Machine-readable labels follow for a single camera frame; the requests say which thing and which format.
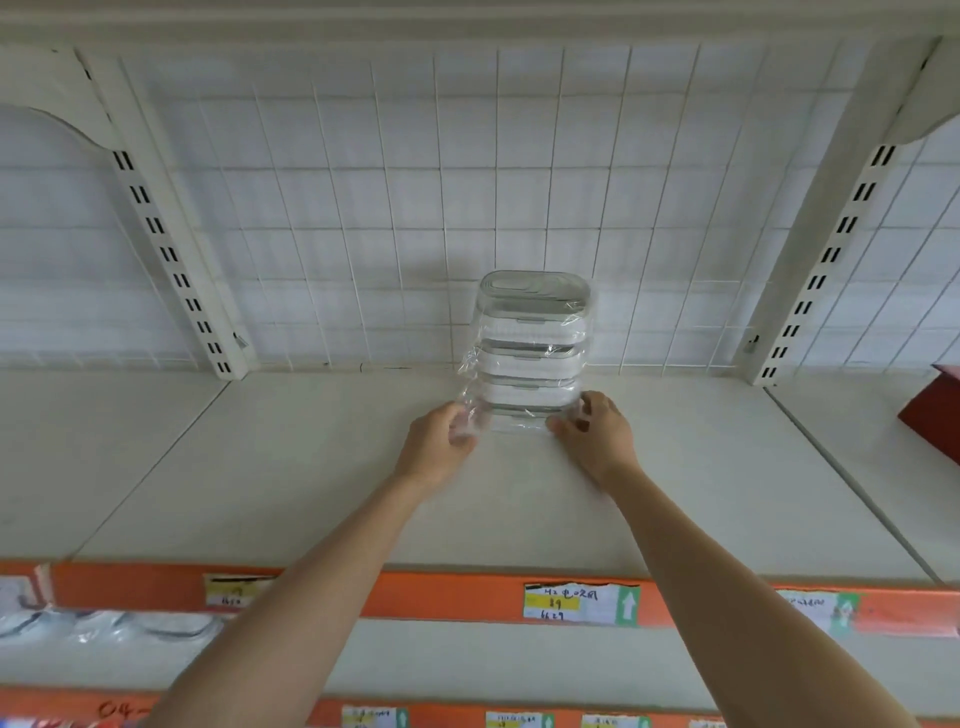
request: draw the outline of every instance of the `red box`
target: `red box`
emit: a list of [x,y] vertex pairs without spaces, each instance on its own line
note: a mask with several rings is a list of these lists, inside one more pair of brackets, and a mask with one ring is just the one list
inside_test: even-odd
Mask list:
[[900,412],[900,419],[960,465],[960,367],[937,366],[940,375]]

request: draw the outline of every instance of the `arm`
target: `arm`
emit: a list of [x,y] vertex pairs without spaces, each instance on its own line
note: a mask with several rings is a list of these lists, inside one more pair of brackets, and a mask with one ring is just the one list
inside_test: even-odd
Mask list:
[[731,728],[917,728],[812,621],[691,521],[643,472],[630,424],[599,392],[589,424],[554,419],[571,458],[616,503]]
[[415,420],[393,474],[204,650],[144,728],[301,728],[404,524],[476,441],[450,443],[462,407]]

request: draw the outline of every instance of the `hand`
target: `hand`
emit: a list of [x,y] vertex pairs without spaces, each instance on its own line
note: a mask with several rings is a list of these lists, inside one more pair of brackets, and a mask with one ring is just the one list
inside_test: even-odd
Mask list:
[[449,401],[410,423],[394,478],[422,486],[430,495],[449,480],[477,445],[475,437],[450,442],[450,426],[464,406]]
[[627,418],[602,392],[584,392],[584,412],[589,421],[576,423],[563,418],[547,420],[570,458],[603,490],[608,490],[611,473],[623,469],[640,470],[634,451],[634,433]]

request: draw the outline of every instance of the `stacked containers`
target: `stacked containers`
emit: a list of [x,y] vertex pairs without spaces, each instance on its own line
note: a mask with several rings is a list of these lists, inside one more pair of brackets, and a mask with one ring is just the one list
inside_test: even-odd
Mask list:
[[544,429],[547,417],[577,405],[591,318],[590,287],[579,276],[487,274],[461,366],[471,418],[491,429]]

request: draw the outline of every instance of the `price label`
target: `price label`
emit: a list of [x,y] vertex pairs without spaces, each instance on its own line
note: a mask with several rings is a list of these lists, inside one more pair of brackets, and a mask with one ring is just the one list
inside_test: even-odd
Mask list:
[[583,716],[580,728],[650,728],[647,716]]
[[525,619],[636,627],[640,587],[619,584],[527,584]]
[[857,607],[860,606],[860,596],[856,594],[793,589],[778,589],[777,594],[825,632],[842,633],[851,630]]
[[409,728],[406,708],[365,708],[345,705],[341,713],[343,728]]
[[487,712],[487,728],[553,728],[552,713]]
[[206,606],[233,609],[249,607],[254,599],[267,591],[274,579],[274,576],[205,573]]
[[0,614],[36,604],[34,585],[26,576],[0,576]]

